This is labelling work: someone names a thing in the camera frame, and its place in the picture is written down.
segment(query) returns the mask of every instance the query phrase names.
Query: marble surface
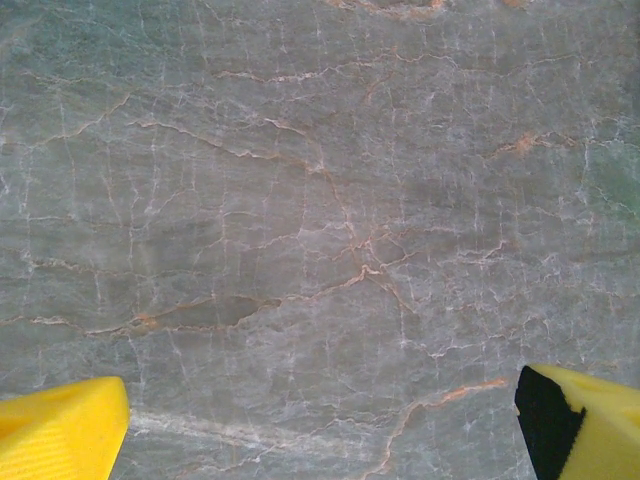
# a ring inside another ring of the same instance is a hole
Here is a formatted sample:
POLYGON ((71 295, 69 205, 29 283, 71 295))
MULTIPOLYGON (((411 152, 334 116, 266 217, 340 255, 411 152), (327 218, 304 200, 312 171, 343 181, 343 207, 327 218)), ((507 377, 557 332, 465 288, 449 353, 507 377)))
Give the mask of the marble surface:
POLYGON ((0 394, 112 479, 533 479, 527 362, 640 386, 635 0, 0 4, 0 394))

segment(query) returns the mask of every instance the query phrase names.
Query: yellow plastic piece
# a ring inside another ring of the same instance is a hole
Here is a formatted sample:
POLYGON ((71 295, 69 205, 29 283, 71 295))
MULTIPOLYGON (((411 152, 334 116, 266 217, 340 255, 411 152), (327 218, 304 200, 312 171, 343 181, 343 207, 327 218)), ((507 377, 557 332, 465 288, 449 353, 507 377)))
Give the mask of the yellow plastic piece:
POLYGON ((118 377, 0 402, 0 478, 107 480, 128 426, 118 377))
POLYGON ((586 415, 561 480, 640 479, 640 391, 550 365, 531 365, 586 415))

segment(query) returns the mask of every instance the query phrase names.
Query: yellow wedge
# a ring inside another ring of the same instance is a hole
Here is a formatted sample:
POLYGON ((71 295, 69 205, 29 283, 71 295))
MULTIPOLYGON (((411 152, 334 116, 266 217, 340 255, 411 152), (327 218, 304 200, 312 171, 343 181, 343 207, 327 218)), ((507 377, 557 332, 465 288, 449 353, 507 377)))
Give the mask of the yellow wedge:
POLYGON ((515 401, 539 480, 640 479, 639 390, 529 365, 515 401))
POLYGON ((118 377, 0 402, 0 478, 107 480, 128 425, 118 377))

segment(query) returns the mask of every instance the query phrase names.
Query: marble slab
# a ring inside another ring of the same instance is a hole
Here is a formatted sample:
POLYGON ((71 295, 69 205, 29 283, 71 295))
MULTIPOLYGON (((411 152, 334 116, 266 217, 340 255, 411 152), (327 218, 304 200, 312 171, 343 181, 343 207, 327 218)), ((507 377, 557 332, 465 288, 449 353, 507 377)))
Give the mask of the marble slab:
POLYGON ((528 362, 640 386, 635 0, 0 4, 0 395, 112 479, 534 478, 528 362))

